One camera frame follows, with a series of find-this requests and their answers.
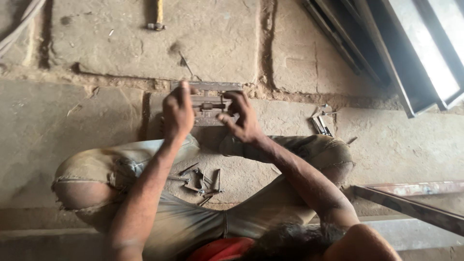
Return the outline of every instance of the stone floor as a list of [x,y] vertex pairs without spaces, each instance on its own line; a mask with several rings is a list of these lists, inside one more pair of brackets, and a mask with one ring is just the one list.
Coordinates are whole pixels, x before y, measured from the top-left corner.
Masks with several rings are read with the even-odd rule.
[[[0,39],[25,3],[0,0]],[[407,119],[393,90],[350,70],[299,0],[169,1],[162,32],[144,29],[151,7],[145,0],[49,1],[0,60],[1,231],[89,228],[59,211],[50,191],[56,168],[82,150],[161,138],[161,101],[171,79],[242,83],[269,135],[314,134],[308,118],[328,103],[326,111],[340,111],[324,116],[331,131],[344,141],[357,138],[351,144],[356,167],[343,185],[347,195],[355,184],[463,179],[464,105]],[[219,155],[223,127],[193,134],[201,154],[171,172],[200,162],[215,181],[220,168],[226,191],[208,208],[233,207],[279,174],[271,164]],[[189,202],[202,199],[178,181],[166,189]],[[351,200],[360,216],[397,214]],[[464,213],[462,194],[418,200]],[[408,261],[459,260],[463,248],[400,254]]]

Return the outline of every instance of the dirty pants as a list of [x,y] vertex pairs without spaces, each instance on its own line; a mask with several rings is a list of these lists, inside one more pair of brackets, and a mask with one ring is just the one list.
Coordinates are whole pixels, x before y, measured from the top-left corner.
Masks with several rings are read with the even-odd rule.
[[[322,172],[325,168],[352,162],[348,146],[339,139],[325,135],[270,137]],[[92,181],[120,190],[121,193],[108,202],[86,209],[69,209],[84,222],[105,233],[127,191],[162,143],[163,140],[151,140],[80,152],[60,165],[54,184]],[[195,157],[199,150],[195,138],[187,136],[174,163]],[[265,154],[230,135],[222,141],[219,151],[224,156],[241,156],[270,163]],[[273,225],[281,222],[307,223],[314,215],[315,212],[284,175],[228,210],[206,209],[163,192],[143,257],[144,260],[183,260],[192,251],[216,239],[257,239]]]

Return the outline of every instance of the man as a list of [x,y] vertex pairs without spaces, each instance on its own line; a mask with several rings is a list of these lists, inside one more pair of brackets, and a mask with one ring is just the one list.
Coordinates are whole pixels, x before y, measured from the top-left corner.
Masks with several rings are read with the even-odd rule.
[[[183,81],[165,98],[164,140],[84,151],[57,170],[52,189],[66,209],[108,233],[111,260],[400,260],[359,223],[336,186],[353,167],[348,146],[324,135],[264,135],[239,91],[224,94],[233,100],[229,112],[240,117],[234,123],[218,115],[232,134],[221,153],[273,163],[282,175],[225,211],[162,192],[172,164],[199,151],[189,135],[191,91]],[[320,229],[304,225],[315,213]]]

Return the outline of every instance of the red shirt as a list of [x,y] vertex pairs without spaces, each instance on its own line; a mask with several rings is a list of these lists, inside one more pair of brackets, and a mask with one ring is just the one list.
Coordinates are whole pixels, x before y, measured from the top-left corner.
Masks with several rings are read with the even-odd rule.
[[254,242],[253,239],[246,237],[219,239],[197,249],[187,261],[221,261],[238,258]]

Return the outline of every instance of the leg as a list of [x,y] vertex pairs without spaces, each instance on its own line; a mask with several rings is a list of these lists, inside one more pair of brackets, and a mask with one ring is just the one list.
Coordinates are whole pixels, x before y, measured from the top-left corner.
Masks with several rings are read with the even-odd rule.
[[[348,145],[340,139],[326,135],[271,138],[319,169],[337,186],[353,167]],[[224,139],[220,149],[225,156],[236,155],[269,163],[263,153],[231,136]],[[281,222],[307,223],[315,214],[280,175],[251,198],[226,211],[227,237],[259,238],[273,225]]]
[[[63,207],[100,232],[107,232],[121,202],[162,140],[130,143],[80,152],[63,162],[52,189]],[[187,136],[175,162],[197,155],[199,146]],[[200,208],[168,193],[161,195],[144,256],[171,260],[219,238],[224,213]]]

